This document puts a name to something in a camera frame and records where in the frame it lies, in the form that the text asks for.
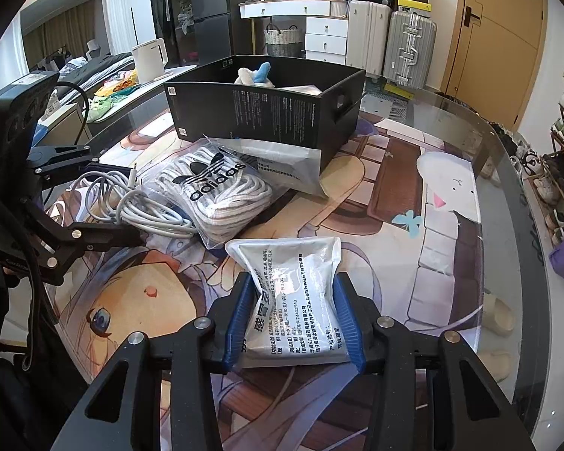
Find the white printed plastic pouch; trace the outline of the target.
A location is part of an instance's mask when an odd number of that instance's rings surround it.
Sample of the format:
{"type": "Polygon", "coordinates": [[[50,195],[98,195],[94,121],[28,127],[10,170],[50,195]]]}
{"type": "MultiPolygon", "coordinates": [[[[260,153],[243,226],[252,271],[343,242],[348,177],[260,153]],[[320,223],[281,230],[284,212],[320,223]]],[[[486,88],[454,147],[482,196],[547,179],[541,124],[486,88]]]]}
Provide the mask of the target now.
{"type": "Polygon", "coordinates": [[[341,262],[338,237],[235,239],[226,251],[256,285],[238,365],[256,369],[348,361],[333,300],[341,262]]]}

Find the adidas white laces bag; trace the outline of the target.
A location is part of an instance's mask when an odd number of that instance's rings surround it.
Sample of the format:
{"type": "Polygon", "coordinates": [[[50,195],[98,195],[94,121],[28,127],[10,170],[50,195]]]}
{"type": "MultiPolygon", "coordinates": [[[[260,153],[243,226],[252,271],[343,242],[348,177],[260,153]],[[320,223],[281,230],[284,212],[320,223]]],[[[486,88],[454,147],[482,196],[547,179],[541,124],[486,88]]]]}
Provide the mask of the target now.
{"type": "Polygon", "coordinates": [[[210,139],[153,163],[141,181],[189,218],[209,250],[223,247],[287,191],[210,139]]]}

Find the black cardboard storage box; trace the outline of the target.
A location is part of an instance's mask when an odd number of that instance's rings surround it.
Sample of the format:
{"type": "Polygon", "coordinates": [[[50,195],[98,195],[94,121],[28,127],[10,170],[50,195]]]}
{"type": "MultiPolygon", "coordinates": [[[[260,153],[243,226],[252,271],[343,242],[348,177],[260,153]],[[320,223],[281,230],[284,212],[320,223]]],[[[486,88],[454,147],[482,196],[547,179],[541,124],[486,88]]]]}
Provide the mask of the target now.
{"type": "Polygon", "coordinates": [[[322,152],[326,167],[355,132],[365,72],[295,57],[232,55],[165,83],[179,139],[259,139],[322,152]],[[235,85],[269,61],[274,89],[235,85]]]}

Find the white plush toy blue horn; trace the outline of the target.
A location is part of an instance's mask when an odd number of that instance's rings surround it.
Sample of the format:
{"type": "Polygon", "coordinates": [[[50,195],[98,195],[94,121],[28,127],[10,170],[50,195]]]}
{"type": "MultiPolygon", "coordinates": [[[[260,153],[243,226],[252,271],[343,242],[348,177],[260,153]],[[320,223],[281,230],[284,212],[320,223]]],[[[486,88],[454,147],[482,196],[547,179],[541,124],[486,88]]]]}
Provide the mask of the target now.
{"type": "Polygon", "coordinates": [[[238,76],[235,79],[235,85],[242,86],[259,86],[260,88],[274,89],[273,83],[269,80],[269,72],[271,64],[269,61],[264,62],[257,70],[250,70],[246,67],[238,69],[238,76]]]}

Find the grey side cabinet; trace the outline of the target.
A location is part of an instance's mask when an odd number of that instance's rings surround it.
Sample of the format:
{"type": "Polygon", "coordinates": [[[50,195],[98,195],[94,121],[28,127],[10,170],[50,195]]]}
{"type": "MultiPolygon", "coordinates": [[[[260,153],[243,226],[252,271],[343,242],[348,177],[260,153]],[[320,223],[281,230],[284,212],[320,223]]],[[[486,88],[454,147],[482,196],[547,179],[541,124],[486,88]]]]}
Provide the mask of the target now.
{"type": "Polygon", "coordinates": [[[112,125],[117,119],[130,113],[136,107],[165,93],[165,83],[196,68],[195,64],[170,68],[158,79],[145,85],[135,83],[109,96],[94,95],[89,99],[89,115],[82,124],[85,104],[82,96],[76,102],[63,104],[45,121],[36,127],[33,145],[85,145],[96,135],[112,125]]]}

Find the white electric kettle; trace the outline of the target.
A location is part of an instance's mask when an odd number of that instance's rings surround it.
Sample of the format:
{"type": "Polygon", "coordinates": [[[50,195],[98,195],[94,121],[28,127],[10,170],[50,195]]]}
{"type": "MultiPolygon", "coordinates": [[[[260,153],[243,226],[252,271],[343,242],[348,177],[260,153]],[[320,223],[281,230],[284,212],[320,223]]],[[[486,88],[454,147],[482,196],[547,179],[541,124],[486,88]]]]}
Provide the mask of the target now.
{"type": "Polygon", "coordinates": [[[165,74],[169,57],[162,38],[139,44],[132,48],[132,57],[139,83],[145,85],[165,74]]]}

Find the green white flat packet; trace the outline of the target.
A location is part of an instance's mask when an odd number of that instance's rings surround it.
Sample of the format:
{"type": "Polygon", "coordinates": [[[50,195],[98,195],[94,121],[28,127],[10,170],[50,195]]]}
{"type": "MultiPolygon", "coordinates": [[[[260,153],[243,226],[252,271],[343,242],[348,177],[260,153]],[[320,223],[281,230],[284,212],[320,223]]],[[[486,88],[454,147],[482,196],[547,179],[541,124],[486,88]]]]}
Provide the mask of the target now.
{"type": "Polygon", "coordinates": [[[275,188],[294,189],[326,198],[320,182],[322,152],[300,145],[258,139],[216,139],[210,142],[242,159],[275,188]]]}

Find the anime print desk mat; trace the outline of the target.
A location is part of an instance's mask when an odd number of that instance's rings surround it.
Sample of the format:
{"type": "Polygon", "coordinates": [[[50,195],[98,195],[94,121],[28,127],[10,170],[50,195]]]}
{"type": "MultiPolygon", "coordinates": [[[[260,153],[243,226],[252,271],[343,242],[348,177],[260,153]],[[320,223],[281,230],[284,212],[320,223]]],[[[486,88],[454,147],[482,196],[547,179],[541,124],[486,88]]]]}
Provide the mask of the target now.
{"type": "Polygon", "coordinates": [[[476,344],[483,240],[471,163],[433,135],[392,120],[367,124],[321,177],[291,192],[221,250],[197,237],[151,235],[139,247],[85,254],[47,290],[59,333],[92,380],[126,337],[173,333],[256,283],[247,346],[212,379],[227,450],[359,450],[377,382],[349,362],[332,280],[408,330],[455,331],[476,344]]]}

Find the black refrigerator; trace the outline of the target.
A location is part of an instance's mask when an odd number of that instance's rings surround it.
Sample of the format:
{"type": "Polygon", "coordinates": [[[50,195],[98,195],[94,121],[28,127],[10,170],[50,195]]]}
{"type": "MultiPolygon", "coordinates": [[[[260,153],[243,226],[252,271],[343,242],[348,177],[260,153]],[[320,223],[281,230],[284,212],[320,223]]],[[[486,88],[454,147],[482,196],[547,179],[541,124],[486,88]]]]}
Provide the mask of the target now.
{"type": "Polygon", "coordinates": [[[240,17],[243,0],[191,0],[199,64],[252,50],[249,25],[240,17]]]}

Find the woven laundry basket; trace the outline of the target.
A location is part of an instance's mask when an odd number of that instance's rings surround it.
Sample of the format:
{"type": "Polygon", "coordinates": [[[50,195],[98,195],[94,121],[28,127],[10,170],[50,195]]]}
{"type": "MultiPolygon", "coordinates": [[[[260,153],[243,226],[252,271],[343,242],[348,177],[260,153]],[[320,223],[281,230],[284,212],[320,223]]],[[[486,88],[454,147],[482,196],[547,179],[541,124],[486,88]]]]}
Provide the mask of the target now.
{"type": "Polygon", "coordinates": [[[302,56],[305,33],[297,26],[281,29],[269,23],[264,30],[266,51],[269,56],[300,57],[302,56]]]}

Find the wooden shoe rack with shoes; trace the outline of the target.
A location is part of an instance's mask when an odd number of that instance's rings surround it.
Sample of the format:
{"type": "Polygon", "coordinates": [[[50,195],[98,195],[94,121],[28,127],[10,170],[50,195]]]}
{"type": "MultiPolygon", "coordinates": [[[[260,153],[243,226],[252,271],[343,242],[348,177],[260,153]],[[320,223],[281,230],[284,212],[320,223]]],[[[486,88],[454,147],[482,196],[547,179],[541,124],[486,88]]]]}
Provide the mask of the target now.
{"type": "Polygon", "coordinates": [[[559,118],[549,128],[552,152],[538,155],[531,145],[519,141],[512,157],[514,169],[528,178],[545,209],[544,224],[555,247],[564,241],[564,91],[558,108],[559,118]]]}

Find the white vanity desk with drawers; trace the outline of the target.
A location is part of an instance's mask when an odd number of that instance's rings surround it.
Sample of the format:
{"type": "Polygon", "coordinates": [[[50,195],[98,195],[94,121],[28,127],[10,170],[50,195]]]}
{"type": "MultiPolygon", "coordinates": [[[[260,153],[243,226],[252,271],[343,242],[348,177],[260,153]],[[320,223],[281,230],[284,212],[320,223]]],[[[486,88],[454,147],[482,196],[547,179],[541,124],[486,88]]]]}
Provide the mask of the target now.
{"type": "Polygon", "coordinates": [[[256,20],[274,17],[305,20],[307,59],[344,64],[348,40],[346,0],[259,0],[239,4],[240,17],[250,21],[252,53],[258,54],[256,20]]]}

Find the white hard suitcase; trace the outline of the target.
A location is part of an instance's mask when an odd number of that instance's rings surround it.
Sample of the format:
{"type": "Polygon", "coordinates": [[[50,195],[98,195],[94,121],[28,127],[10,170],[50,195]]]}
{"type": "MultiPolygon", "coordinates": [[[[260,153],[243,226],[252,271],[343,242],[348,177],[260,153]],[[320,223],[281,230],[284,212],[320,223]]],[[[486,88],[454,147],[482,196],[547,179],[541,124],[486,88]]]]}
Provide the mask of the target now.
{"type": "Polygon", "coordinates": [[[351,1],[345,63],[365,70],[369,77],[382,76],[392,9],[387,4],[351,1]]]}

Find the silver aluminium suitcase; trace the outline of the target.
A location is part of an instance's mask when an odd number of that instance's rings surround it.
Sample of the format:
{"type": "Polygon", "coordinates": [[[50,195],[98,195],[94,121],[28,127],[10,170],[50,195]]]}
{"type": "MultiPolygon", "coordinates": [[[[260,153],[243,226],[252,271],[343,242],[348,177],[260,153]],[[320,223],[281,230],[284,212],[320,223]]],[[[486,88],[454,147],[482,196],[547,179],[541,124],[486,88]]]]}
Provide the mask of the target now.
{"type": "Polygon", "coordinates": [[[436,23],[430,17],[393,11],[385,49],[385,79],[398,86],[422,89],[432,62],[436,33],[436,23]]]}

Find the wooden door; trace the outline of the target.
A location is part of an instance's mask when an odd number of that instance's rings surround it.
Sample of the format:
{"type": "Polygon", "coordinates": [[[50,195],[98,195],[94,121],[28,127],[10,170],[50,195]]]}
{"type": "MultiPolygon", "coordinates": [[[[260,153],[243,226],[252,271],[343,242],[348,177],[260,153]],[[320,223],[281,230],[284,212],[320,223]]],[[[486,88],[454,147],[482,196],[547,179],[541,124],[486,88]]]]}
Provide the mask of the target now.
{"type": "Polygon", "coordinates": [[[547,0],[457,0],[441,91],[516,130],[539,70],[547,0]]]}

